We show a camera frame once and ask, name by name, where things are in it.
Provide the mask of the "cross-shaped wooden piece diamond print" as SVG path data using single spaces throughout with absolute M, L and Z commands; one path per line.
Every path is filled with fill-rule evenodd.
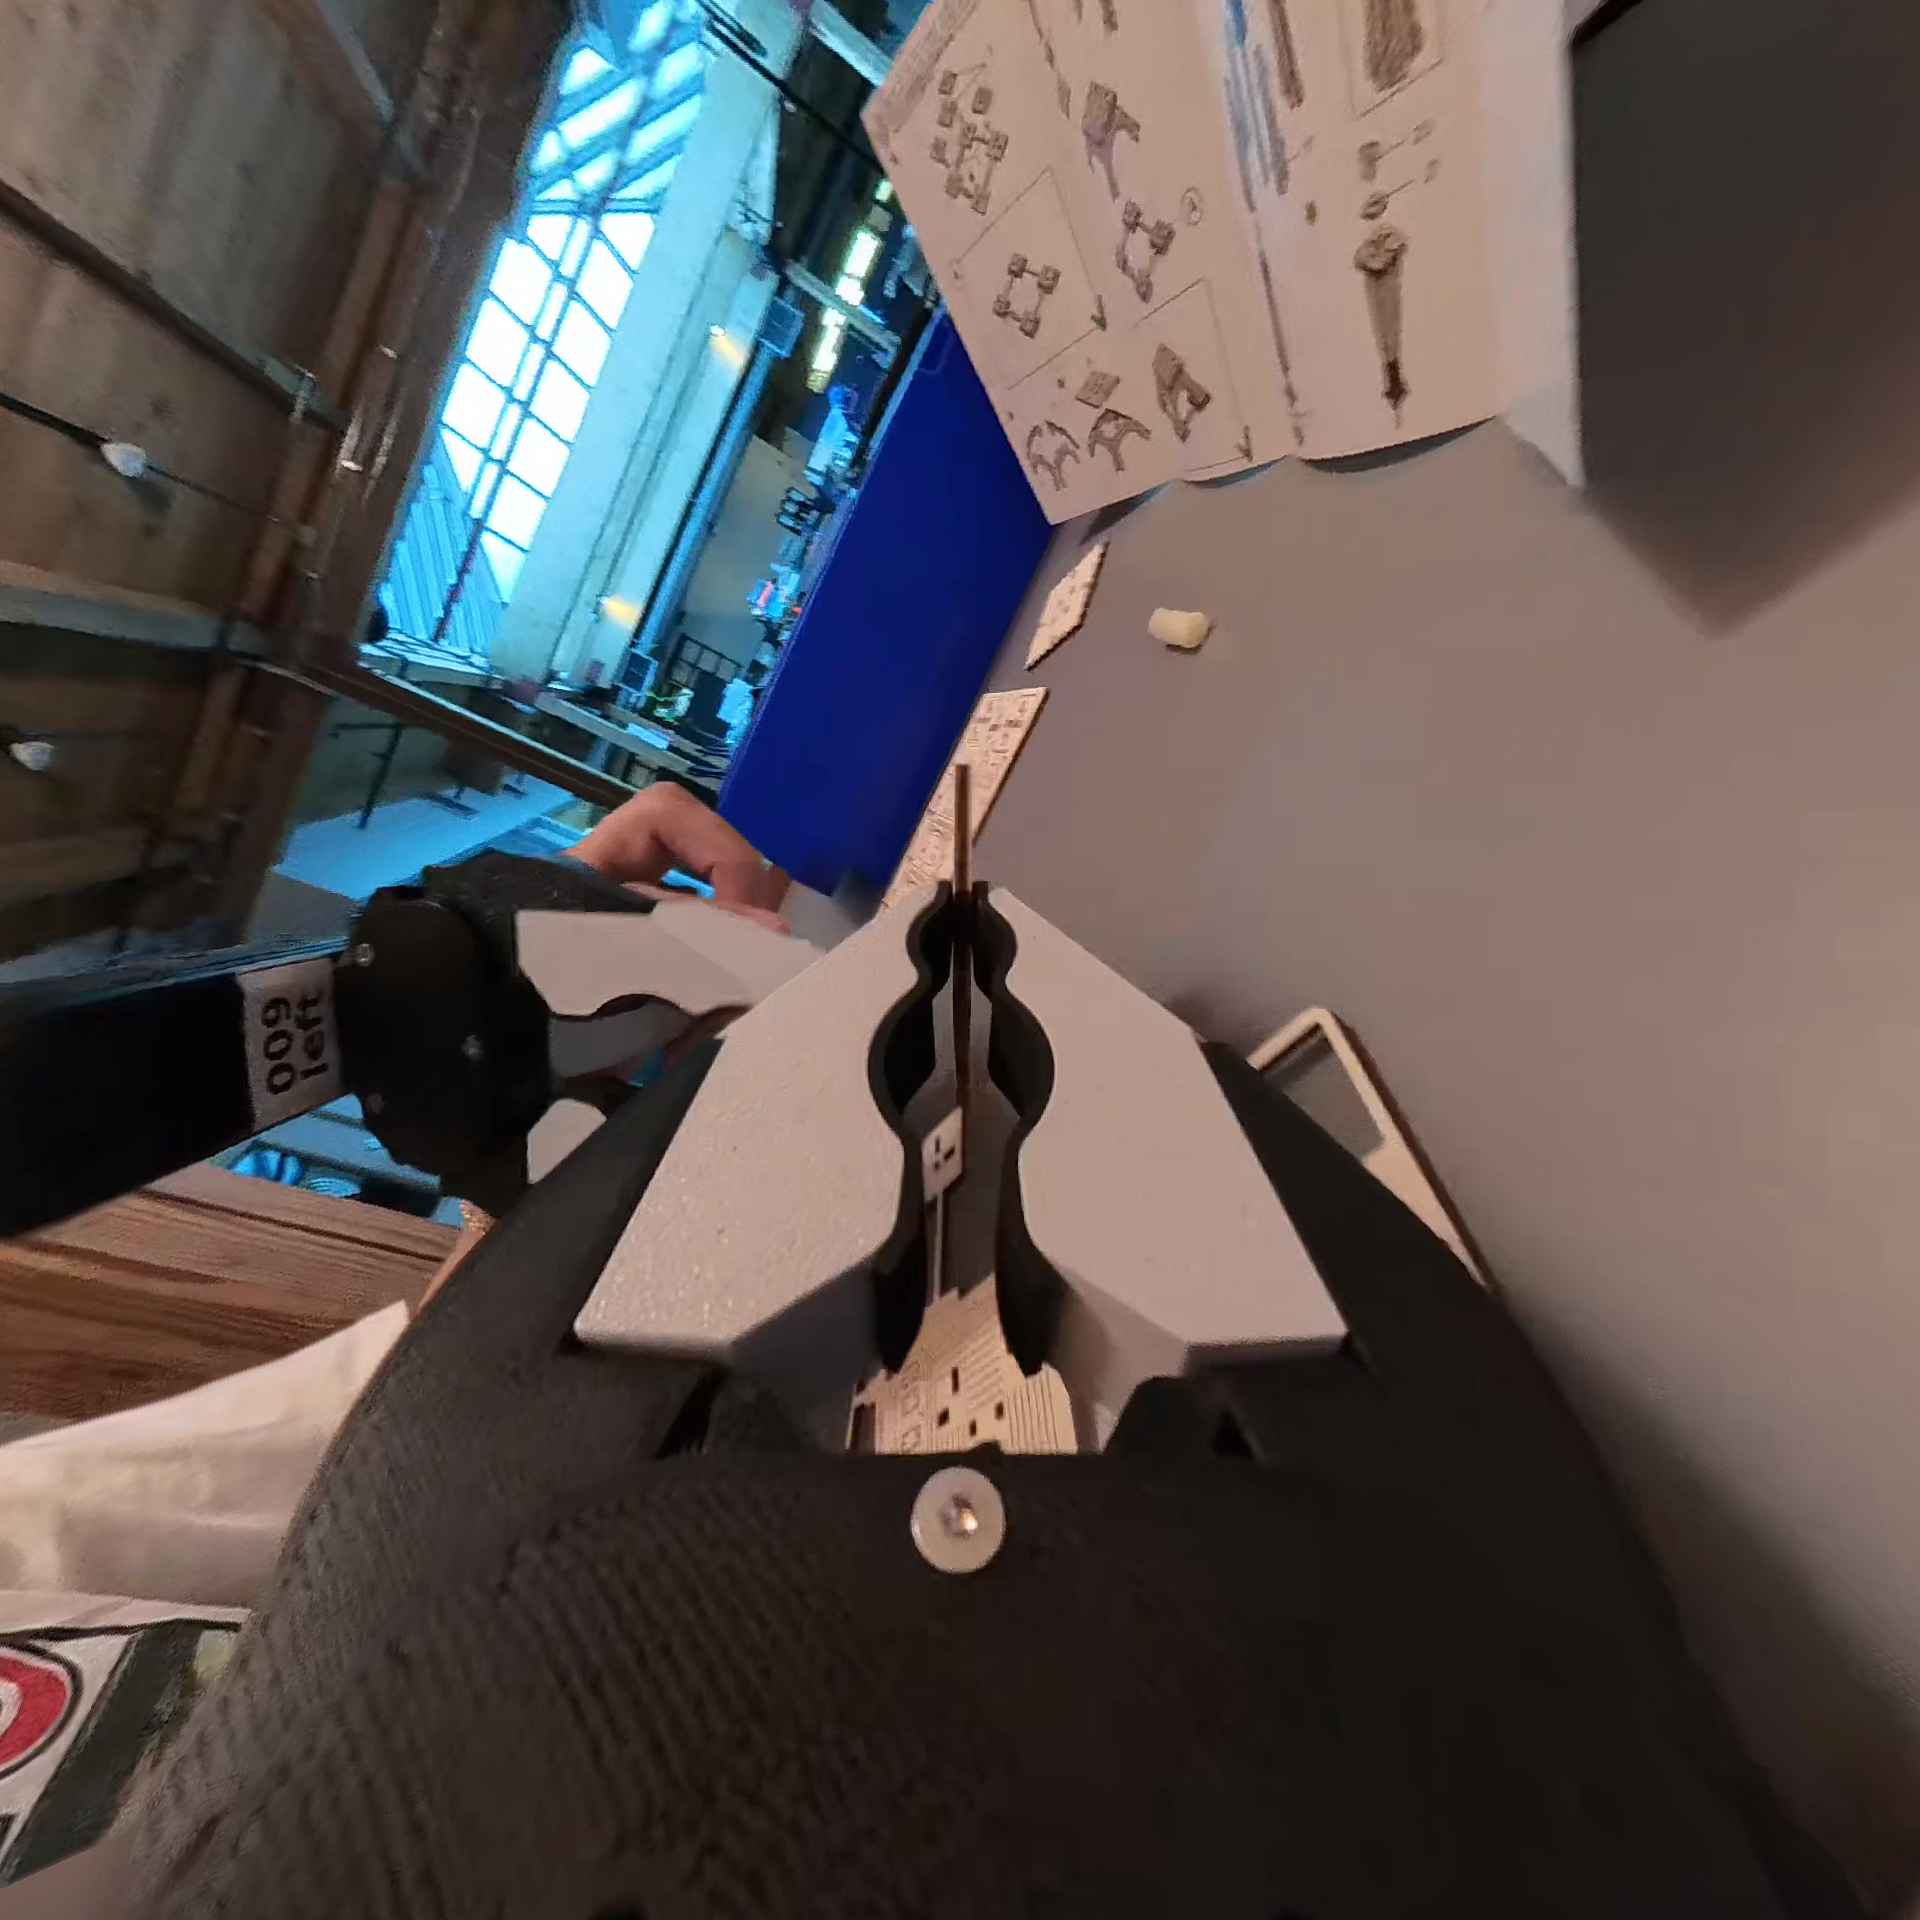
M 971 1107 L 971 1024 L 973 1024 L 973 977 L 971 977 L 971 932 L 973 932 L 973 853 L 971 853 L 971 763 L 957 757 L 951 768 L 951 843 L 950 843 L 950 885 L 951 885 L 951 957 L 950 957 L 950 1022 L 951 1022 L 951 1068 L 953 1068 L 953 1148 L 957 1167 L 966 1166 L 970 1154 L 970 1107 Z

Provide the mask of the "white tower instruction sheet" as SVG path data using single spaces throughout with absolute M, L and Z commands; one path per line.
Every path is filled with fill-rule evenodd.
M 927 3 L 866 131 L 1051 521 L 1497 426 L 1734 619 L 1916 508 L 1916 3 Z

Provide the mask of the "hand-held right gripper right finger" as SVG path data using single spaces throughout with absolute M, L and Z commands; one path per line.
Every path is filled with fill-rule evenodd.
M 1347 1321 L 1179 1015 L 1022 902 L 980 890 L 981 1065 L 1009 1130 L 996 1169 L 999 1326 L 1061 1383 L 1082 1452 L 1139 1386 L 1317 1362 Z

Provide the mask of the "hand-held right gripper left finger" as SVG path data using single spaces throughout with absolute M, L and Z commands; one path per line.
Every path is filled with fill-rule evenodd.
M 884 908 L 719 1038 L 573 1335 L 766 1389 L 835 1445 L 927 1300 L 914 1104 L 942 1083 L 951 884 Z

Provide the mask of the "thick wooden beam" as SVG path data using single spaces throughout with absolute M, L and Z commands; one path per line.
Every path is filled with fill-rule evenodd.
M 457 1224 L 189 1166 L 2 1242 L 2 1407 L 80 1422 L 417 1307 Z

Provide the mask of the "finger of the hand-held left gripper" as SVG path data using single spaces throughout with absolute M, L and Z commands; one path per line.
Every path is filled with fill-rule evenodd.
M 743 1013 L 818 962 L 820 946 L 703 899 L 638 909 L 519 909 L 514 962 L 558 1020 L 661 1006 Z
M 595 1078 L 634 1083 L 708 1039 L 747 1009 L 741 999 L 688 1011 L 659 996 L 626 996 L 589 1015 L 553 1015 L 553 1082 Z

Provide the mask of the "blue plastic bin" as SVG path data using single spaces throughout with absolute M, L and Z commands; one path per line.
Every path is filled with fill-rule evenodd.
M 814 894 L 879 891 L 1049 538 L 967 349 L 938 311 L 732 754 L 722 817 Z

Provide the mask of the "grey desk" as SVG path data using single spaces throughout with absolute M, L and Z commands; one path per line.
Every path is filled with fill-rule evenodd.
M 1097 541 L 981 870 L 1221 1041 L 1346 1020 L 1744 1744 L 1916 1916 L 1916 505 L 1715 619 L 1503 428 L 1284 461 L 1051 529 L 996 687 Z

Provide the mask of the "small serrated square wooden piece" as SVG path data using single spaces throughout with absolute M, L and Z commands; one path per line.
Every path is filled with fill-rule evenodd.
M 1048 655 L 1082 630 L 1106 553 L 1107 541 L 1094 541 L 1048 590 L 1026 645 L 1024 671 L 1036 671 Z

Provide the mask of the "wooden puzzle sheet square cutout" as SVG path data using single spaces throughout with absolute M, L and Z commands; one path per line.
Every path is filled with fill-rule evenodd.
M 1476 1283 L 1493 1288 L 1476 1238 L 1343 1020 L 1310 1006 L 1265 1038 L 1250 1065 L 1439 1236 Z M 1053 1367 L 1020 1371 L 1001 1337 L 996 1283 L 984 1277 L 927 1302 L 901 1367 L 876 1371 L 854 1392 L 846 1441 L 851 1453 L 933 1455 L 975 1445 L 1082 1453 L 1113 1426 L 1110 1410 L 1077 1402 Z

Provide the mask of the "wooden puzzle sheet arch parts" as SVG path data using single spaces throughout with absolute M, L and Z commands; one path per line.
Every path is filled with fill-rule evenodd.
M 953 769 L 970 768 L 967 822 L 973 835 L 986 826 L 996 799 L 1033 732 L 1048 700 L 1045 685 L 986 691 L 971 708 L 966 728 L 929 791 L 879 903 L 908 899 L 920 887 L 950 877 L 953 859 Z

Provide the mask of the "person's left hand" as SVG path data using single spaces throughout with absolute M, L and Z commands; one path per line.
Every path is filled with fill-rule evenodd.
M 569 852 L 572 859 L 627 890 L 665 894 L 670 873 L 708 887 L 708 902 L 776 934 L 789 876 L 768 862 L 694 791 L 656 779 L 606 811 Z

